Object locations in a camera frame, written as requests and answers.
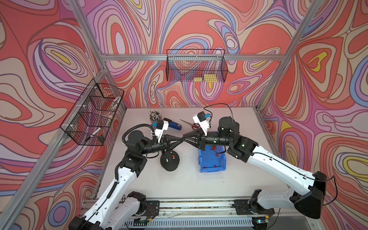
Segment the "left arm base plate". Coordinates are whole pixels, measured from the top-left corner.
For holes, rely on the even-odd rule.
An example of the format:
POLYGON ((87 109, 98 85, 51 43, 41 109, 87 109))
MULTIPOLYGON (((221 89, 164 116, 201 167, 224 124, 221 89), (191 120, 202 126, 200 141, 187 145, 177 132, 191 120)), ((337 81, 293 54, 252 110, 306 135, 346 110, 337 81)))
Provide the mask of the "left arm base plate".
POLYGON ((128 197, 120 206, 116 209, 116 212, 120 215, 124 214, 129 218, 132 216, 137 217, 156 217, 160 211, 159 200, 137 200, 133 197, 128 197))

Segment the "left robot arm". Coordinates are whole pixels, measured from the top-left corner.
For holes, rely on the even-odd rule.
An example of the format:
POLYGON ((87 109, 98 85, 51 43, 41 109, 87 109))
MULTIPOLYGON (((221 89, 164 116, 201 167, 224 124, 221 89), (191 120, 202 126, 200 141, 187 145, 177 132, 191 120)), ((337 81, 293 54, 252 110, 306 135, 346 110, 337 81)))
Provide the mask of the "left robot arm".
POLYGON ((165 135, 166 125, 139 124, 122 136, 127 147, 125 155, 115 167, 114 179, 95 204, 80 218, 69 223, 70 230, 119 230, 134 215, 146 210, 146 196, 139 192, 127 194, 128 188, 140 176, 146 154, 172 153, 182 138, 165 135))

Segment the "blue plastic bin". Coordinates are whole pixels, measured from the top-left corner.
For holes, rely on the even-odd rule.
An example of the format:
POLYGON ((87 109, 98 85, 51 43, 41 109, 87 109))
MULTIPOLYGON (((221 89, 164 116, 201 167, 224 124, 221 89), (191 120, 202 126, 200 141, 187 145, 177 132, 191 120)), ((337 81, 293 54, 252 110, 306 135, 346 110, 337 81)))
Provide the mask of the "blue plastic bin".
POLYGON ((206 146, 198 150, 198 165, 200 173, 222 172, 226 170, 226 155, 223 146, 206 146))

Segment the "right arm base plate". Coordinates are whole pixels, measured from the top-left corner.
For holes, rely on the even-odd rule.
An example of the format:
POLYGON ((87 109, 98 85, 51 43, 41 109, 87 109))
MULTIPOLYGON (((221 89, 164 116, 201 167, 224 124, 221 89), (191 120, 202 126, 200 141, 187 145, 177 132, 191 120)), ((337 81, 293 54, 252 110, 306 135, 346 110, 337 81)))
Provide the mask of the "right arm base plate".
POLYGON ((249 201, 249 199, 236 199, 232 207, 235 208, 237 215, 273 216, 275 214, 274 209, 264 209, 257 202, 249 201))

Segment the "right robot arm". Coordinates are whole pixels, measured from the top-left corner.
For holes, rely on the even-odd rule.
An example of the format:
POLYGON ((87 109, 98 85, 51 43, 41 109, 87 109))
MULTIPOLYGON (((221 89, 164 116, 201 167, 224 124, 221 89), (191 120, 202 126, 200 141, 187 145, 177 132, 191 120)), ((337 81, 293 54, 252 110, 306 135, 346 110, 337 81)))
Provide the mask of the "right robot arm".
POLYGON ((248 115, 221 117, 217 129, 211 129, 213 113, 206 107, 193 114, 195 129, 182 139, 193 147, 204 150, 206 146, 223 147, 233 158, 256 166, 284 182, 288 188, 279 191, 256 189, 247 206, 254 213, 278 209, 294 209, 300 214, 319 219, 325 203, 327 183, 335 181, 320 171, 301 169, 269 152, 258 142, 244 135, 252 127, 248 115))

